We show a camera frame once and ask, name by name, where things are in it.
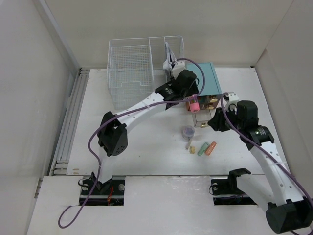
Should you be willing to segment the clear drawer with gold knob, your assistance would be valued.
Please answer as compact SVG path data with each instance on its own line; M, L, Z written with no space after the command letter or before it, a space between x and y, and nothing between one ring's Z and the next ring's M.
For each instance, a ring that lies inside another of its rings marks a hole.
M192 118L195 128L206 128L208 122L212 119L212 114L210 110L199 110L192 113Z

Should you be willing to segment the pink marker tube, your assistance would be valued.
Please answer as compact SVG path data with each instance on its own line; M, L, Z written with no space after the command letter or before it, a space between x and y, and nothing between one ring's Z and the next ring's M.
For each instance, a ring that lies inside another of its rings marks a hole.
M198 103L198 98L196 95L193 95L190 97L190 100L188 101L189 104L189 111L192 113L196 113L200 110L200 106Z

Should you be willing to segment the grey setup guide booklet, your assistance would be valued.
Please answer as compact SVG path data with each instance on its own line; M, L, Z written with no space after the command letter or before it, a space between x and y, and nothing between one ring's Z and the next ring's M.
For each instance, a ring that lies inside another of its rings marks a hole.
M165 78L167 82L170 82L177 78L178 76L178 67L177 67L177 60L170 48L168 42L165 43L165 61L163 63L163 71L165 74Z

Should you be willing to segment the clear jar of clips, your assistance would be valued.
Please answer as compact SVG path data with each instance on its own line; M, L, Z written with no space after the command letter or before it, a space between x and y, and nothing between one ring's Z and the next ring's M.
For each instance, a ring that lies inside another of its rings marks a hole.
M186 125L182 127L181 134L185 140L189 140L193 138L194 133L195 133L195 128L193 126Z

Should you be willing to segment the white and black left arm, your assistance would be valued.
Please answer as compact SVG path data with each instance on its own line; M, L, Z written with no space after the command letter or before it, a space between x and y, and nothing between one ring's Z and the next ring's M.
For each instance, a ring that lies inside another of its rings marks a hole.
M92 188L98 194L109 190L111 173L105 173L104 160L91 149L91 141L98 137L98 145L106 157L118 156L128 147L128 134L141 122L171 107L197 98L205 86L205 75L199 79L190 70L183 69L176 78L170 79L155 89L147 98L119 113L107 112L103 115L99 128L88 141L89 151L97 158L99 169Z

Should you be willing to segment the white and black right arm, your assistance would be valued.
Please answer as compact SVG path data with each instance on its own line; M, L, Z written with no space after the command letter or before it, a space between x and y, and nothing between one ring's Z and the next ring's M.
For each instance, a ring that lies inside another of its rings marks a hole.
M274 138L259 125L258 108L253 101L228 102L216 109L209 126L214 131L234 130L257 160L270 190L263 187L246 168L229 172L225 179L213 179L212 192L217 195L249 196L265 213L270 228L277 234L309 227L313 222L313 199L289 173L277 152Z

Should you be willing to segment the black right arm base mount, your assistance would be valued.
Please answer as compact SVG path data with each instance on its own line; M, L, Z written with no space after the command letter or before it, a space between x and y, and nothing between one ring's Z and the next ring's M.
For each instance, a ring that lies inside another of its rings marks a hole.
M257 205L246 193L238 189L237 178L250 175L246 168L231 170L227 176L216 176L210 179L209 193L213 196L215 206Z

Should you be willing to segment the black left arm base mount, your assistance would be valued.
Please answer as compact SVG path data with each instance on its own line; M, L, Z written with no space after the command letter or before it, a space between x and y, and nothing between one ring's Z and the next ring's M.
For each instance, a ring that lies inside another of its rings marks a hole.
M78 181L81 187L79 205L81 206L93 186L95 174L89 178L82 178ZM113 176L105 183L98 182L90 197L87 199L86 206L123 206L125 193L125 176Z

